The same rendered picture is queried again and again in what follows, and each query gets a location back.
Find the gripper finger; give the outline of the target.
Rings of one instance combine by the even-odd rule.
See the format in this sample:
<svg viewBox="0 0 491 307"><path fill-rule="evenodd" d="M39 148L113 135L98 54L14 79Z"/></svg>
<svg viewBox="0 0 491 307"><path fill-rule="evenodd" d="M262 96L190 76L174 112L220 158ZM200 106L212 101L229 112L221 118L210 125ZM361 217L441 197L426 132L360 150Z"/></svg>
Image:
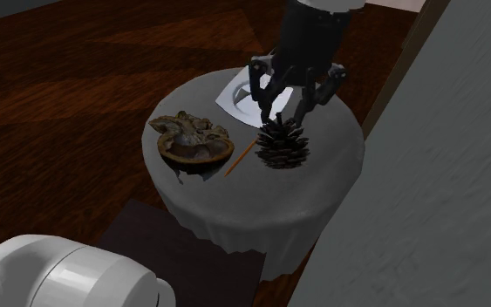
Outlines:
<svg viewBox="0 0 491 307"><path fill-rule="evenodd" d="M311 112L316 105L324 106L330 101L347 76L347 70L344 66L333 63L327 71L327 78L320 86L316 86L315 73L314 67L309 67L306 70L302 98L293 116L297 127L302 125L305 115Z"/></svg>
<svg viewBox="0 0 491 307"><path fill-rule="evenodd" d="M261 121L263 124L271 122L270 113L276 98L287 86L287 78L295 70L295 66L289 66L282 76L272 76L269 83L261 88L260 79L268 71L269 65L259 58L254 58L249 63L249 88L251 98L261 109Z"/></svg>

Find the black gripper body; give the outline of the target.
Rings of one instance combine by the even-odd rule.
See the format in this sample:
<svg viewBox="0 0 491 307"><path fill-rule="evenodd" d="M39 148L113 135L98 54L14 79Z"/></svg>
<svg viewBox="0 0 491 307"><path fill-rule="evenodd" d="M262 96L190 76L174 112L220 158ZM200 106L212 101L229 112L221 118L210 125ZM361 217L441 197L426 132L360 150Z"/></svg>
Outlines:
<svg viewBox="0 0 491 307"><path fill-rule="evenodd" d="M307 71L320 78L330 70L351 13L329 12L288 0L276 53L272 58L274 81L304 86Z"/></svg>

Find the white square plate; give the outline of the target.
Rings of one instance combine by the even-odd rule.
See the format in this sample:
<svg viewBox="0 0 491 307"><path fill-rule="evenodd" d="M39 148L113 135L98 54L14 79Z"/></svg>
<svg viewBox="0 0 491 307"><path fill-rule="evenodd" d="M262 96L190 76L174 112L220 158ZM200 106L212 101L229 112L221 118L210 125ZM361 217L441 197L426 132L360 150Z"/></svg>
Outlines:
<svg viewBox="0 0 491 307"><path fill-rule="evenodd" d="M261 77L260 86L264 88L268 83L274 70L271 65L273 54L265 56L254 56L269 65L268 71ZM249 88L249 65L242 68L238 74L226 85L218 98L215 100L226 113L244 124L259 128L263 125L261 121L261 109L251 98Z"/></svg>

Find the dark brown pine cone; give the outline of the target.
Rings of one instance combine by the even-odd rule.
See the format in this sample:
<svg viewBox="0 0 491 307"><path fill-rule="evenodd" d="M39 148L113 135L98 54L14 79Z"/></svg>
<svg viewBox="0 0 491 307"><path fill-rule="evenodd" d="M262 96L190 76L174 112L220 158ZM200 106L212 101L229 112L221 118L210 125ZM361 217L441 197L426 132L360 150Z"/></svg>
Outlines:
<svg viewBox="0 0 491 307"><path fill-rule="evenodd" d="M309 139L303 136L303 128L293 118L283 121L281 113L260 127L256 144L256 156L273 169L301 167L310 155Z"/></svg>

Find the orange pencil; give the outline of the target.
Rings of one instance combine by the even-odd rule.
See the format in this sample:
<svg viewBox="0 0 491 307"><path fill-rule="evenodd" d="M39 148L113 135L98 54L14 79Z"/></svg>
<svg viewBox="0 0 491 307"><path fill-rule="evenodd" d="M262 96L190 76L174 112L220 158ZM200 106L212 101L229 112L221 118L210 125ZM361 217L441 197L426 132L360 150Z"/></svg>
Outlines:
<svg viewBox="0 0 491 307"><path fill-rule="evenodd" d="M233 162L233 164L225 172L224 177L231 174L235 167L242 161L242 159L249 153L249 151L256 145L258 137L254 138L253 141L247 146L247 148L238 156L238 158Z"/></svg>

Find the brown cracked shell bowl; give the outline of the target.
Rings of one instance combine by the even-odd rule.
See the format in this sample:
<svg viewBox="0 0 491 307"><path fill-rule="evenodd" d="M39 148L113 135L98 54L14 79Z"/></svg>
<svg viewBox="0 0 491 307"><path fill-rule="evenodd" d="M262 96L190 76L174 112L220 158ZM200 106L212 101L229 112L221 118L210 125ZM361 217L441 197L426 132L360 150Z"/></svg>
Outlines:
<svg viewBox="0 0 491 307"><path fill-rule="evenodd" d="M152 119L148 125L160 134L157 140L160 155L180 165L225 162L235 150L224 127L213 126L209 119L185 111Z"/></svg>

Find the round table with grey cloth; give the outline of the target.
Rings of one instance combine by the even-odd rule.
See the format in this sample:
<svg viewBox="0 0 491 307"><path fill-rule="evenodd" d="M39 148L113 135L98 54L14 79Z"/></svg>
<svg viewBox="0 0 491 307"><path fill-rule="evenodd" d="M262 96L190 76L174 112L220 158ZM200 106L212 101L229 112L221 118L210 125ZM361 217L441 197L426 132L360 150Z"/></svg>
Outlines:
<svg viewBox="0 0 491 307"><path fill-rule="evenodd" d="M159 135L150 126L144 129L142 150L153 184L180 225L228 253L264 253L262 278L271 281L293 273L320 236L360 176L365 143L351 109L333 97L303 119L310 155L301 167L265 167L251 149L224 177L257 134L215 102L238 72L226 69L194 78L162 99L150 116L185 111L223 126L235 151L220 170L208 178L175 172L161 158Z"/></svg>

